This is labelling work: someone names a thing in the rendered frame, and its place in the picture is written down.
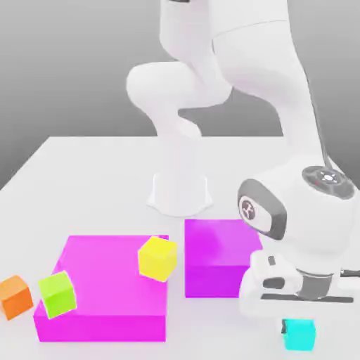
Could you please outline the small cyan cube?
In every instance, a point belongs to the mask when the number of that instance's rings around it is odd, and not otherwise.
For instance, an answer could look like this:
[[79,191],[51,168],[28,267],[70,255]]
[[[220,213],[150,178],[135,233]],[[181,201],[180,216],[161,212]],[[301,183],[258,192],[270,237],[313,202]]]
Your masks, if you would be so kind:
[[312,320],[283,319],[281,333],[285,348],[289,351],[313,350],[316,340],[316,327]]

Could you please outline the large purple box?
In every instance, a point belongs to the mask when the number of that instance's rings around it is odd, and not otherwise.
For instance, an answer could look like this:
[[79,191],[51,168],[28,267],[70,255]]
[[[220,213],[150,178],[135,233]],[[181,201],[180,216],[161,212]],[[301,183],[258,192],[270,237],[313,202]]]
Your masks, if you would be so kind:
[[184,224],[185,296],[237,298],[257,232],[240,219],[187,219]]

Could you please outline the large magenta box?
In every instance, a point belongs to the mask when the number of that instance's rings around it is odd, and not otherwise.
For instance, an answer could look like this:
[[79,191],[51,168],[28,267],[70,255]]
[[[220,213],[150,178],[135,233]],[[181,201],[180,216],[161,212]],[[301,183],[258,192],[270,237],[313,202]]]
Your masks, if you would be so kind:
[[49,319],[33,314],[42,342],[164,342],[167,284],[139,274],[148,236],[70,236],[54,272],[66,271],[77,308]]

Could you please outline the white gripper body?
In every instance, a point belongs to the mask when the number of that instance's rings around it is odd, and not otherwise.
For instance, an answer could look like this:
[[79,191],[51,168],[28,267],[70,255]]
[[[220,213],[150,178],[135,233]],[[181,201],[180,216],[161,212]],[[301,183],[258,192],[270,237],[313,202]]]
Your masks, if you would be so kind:
[[305,301],[295,295],[274,293],[239,297],[240,312],[255,318],[279,319],[345,319],[360,317],[360,297],[328,296]]

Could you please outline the small orange cube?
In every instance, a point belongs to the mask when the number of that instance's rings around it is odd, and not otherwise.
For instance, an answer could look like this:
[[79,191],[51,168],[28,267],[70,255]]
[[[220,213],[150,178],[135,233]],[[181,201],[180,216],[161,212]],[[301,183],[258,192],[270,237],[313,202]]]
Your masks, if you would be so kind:
[[0,283],[0,310],[8,321],[32,307],[30,289],[21,277],[11,276]]

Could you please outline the small green cube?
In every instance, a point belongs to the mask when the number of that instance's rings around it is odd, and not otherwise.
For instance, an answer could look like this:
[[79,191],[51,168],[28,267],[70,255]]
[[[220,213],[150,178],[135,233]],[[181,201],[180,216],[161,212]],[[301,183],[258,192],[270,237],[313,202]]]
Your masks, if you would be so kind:
[[39,289],[48,319],[77,308],[74,287],[66,271],[39,280]]

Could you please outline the small yellow cube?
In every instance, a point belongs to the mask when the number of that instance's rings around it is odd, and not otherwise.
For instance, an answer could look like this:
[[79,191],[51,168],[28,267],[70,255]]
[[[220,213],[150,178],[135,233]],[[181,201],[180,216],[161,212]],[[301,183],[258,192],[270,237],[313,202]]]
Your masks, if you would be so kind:
[[151,236],[139,249],[138,260],[142,276],[165,283],[177,266],[177,244]]

